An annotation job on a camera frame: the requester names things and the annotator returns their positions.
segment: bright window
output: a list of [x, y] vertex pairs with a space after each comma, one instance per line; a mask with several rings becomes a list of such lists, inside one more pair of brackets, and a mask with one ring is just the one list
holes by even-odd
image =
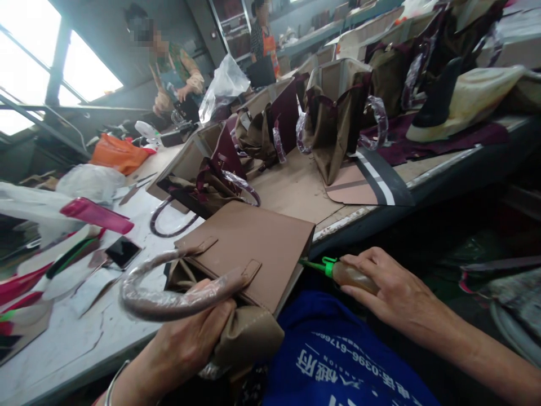
[[[0, 0], [0, 91], [17, 103], [44, 104], [49, 73], [12, 38], [46, 67], [52, 65], [61, 16], [47, 0]], [[122, 83], [72, 31], [60, 86], [61, 105], [91, 102], [122, 87]], [[0, 131], [13, 135], [32, 123], [14, 111], [0, 110]]]

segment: person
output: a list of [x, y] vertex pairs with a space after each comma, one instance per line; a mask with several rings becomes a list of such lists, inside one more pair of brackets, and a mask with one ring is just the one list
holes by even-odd
[[[383, 323], [453, 364], [505, 402], [541, 404], [539, 369], [461, 319], [385, 251], [371, 248], [341, 260], [378, 285], [377, 295], [353, 286], [342, 286], [342, 291]], [[208, 283], [200, 282], [195, 288]], [[194, 376], [207, 363], [234, 307], [229, 300], [164, 324], [118, 376], [112, 404], [155, 405], [165, 393]], [[304, 290], [284, 309], [279, 322], [285, 338], [268, 365], [263, 404], [439, 404], [419, 376], [333, 296]], [[96, 404], [103, 405], [104, 397]]]
[[269, 25], [268, 0], [254, 0], [252, 3], [252, 15], [255, 21], [250, 34], [250, 51], [252, 62], [257, 62], [270, 55], [274, 67], [274, 75], [280, 78], [280, 65], [276, 55], [276, 41]]
[[180, 45], [165, 41], [154, 20], [136, 3], [124, 9], [124, 20], [132, 39], [150, 49], [150, 70], [158, 87], [154, 113], [160, 116], [172, 111], [175, 101], [184, 102], [187, 98], [200, 106], [205, 80], [196, 62]]

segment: blue shirt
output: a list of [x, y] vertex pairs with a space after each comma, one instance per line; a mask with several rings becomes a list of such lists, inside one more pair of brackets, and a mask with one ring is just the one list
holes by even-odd
[[304, 291], [278, 319], [285, 338], [263, 404], [439, 405], [417, 374], [339, 300]]

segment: bracelet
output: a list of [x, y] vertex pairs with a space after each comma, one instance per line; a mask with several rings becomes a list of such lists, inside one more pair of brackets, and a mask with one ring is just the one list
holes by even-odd
[[124, 370], [124, 368], [128, 366], [129, 363], [130, 363], [130, 360], [126, 360], [122, 364], [122, 366], [120, 367], [120, 369], [117, 371], [116, 375], [114, 376], [113, 380], [109, 384], [109, 387], [107, 388], [107, 393], [105, 394], [105, 406], [112, 406], [111, 398], [113, 397], [114, 384], [117, 381], [117, 378], [120, 375], [120, 373]]

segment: orange bag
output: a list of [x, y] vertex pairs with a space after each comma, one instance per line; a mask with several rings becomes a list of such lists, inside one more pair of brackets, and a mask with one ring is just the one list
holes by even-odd
[[149, 153], [126, 140], [102, 134], [89, 164], [107, 166], [128, 176], [147, 159]]

